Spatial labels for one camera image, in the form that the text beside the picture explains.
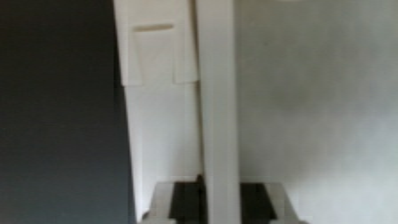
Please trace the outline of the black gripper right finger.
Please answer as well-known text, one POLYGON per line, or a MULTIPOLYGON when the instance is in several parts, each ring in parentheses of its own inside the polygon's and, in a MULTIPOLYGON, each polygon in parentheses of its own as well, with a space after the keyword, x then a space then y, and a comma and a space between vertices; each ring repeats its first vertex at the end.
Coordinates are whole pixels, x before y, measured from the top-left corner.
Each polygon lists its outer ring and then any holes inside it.
POLYGON ((243 183, 241 224, 307 224, 296 215, 280 183, 243 183))

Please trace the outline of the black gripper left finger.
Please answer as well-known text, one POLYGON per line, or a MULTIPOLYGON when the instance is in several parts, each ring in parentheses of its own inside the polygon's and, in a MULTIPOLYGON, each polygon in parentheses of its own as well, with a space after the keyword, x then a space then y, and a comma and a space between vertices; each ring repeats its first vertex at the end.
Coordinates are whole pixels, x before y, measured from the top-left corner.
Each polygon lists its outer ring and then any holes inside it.
POLYGON ((149 210, 138 224, 205 224, 202 176, 197 176, 193 181, 156 184, 149 210))

